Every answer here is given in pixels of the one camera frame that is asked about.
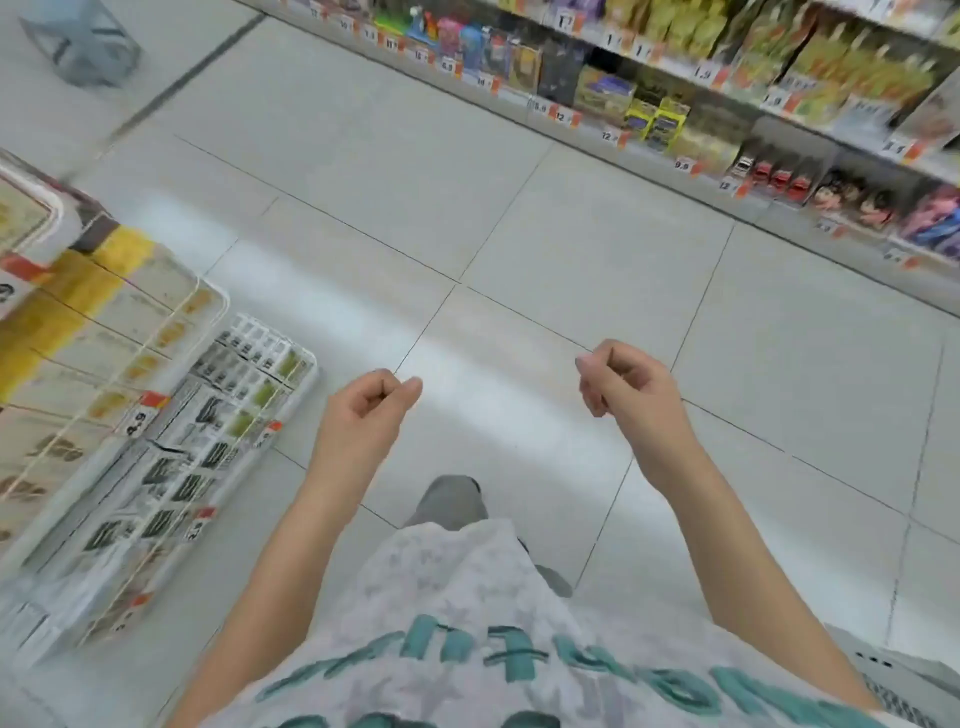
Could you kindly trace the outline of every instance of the gray pants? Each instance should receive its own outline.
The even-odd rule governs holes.
[[[430,483],[417,510],[404,527],[435,523],[448,531],[459,531],[465,525],[486,517],[487,506],[483,504],[483,495],[476,480],[467,475],[441,475]],[[527,547],[522,541],[520,545],[524,549]],[[573,595],[573,588],[558,573],[542,566],[537,566],[537,571],[557,596]]]

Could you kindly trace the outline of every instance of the toy package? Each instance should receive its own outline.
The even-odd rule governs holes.
[[[960,190],[942,184],[903,220],[900,235],[914,245],[960,260]]]

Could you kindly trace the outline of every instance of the t-shirt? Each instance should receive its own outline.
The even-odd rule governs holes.
[[[491,520],[399,530],[307,641],[204,728],[797,724],[907,725],[839,704],[703,619],[576,608],[510,522]]]

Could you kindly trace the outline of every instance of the product package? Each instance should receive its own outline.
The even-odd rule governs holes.
[[[636,84],[585,65],[577,82],[573,107],[621,126],[635,92]]]

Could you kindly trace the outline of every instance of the supermarket aisle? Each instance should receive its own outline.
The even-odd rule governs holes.
[[[960,667],[949,317],[272,19],[82,186],[327,368],[150,618],[38,672],[62,704],[109,695],[90,724],[146,724],[176,690],[296,491],[326,394],[376,366],[425,391],[324,599],[434,475],[466,472],[575,598],[703,613],[665,502],[577,394],[573,357],[605,336],[674,364],[821,619]]]

